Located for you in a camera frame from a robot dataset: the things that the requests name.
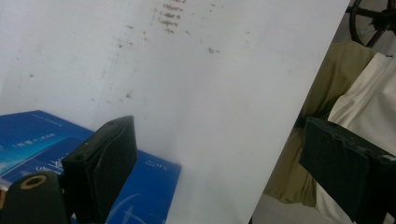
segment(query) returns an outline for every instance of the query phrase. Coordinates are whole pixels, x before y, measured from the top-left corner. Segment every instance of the white table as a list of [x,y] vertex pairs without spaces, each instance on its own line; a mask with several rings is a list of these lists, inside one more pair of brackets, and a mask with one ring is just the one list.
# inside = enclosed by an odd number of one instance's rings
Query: white table
[[349,1],[0,3],[0,113],[135,116],[180,163],[167,223],[248,223]]

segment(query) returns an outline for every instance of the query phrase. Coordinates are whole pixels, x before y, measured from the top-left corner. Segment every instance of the beige fabric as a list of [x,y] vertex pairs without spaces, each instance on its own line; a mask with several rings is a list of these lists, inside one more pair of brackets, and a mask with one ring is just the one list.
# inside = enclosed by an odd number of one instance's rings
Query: beige fabric
[[[300,117],[327,119],[339,96],[348,91],[375,56],[357,43],[332,44],[309,91]],[[282,203],[316,205],[316,182],[300,165],[303,128],[293,128],[264,193]]]

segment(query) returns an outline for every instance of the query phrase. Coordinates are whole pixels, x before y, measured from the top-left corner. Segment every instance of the black wheel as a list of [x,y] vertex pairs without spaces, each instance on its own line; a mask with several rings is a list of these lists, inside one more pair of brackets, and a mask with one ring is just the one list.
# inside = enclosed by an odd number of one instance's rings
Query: black wheel
[[[349,32],[352,37],[352,40],[366,46],[368,48],[372,48],[378,39],[384,34],[386,31],[392,31],[396,34],[396,9],[395,9],[395,0],[388,0],[387,9],[376,12],[372,10],[368,10],[360,7],[361,0],[356,0],[352,7],[348,7],[346,12],[350,14],[349,16]],[[372,36],[370,41],[367,44],[363,44],[361,38],[358,35],[356,30],[356,16],[363,16],[367,18],[371,18],[371,24],[375,28],[375,34]]]

